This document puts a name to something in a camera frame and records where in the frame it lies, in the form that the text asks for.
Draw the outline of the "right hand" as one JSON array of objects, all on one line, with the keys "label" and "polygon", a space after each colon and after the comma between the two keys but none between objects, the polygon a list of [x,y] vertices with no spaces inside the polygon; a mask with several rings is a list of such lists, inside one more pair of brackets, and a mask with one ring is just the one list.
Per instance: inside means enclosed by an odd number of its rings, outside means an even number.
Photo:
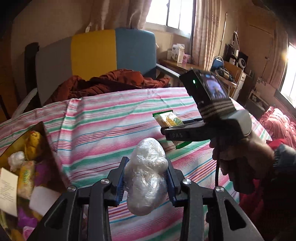
[{"label": "right hand", "polygon": [[212,158],[219,162],[223,175],[229,176],[234,190],[251,194],[254,179],[264,179],[274,163],[274,152],[254,131],[244,139],[234,142],[229,138],[212,138]]}]

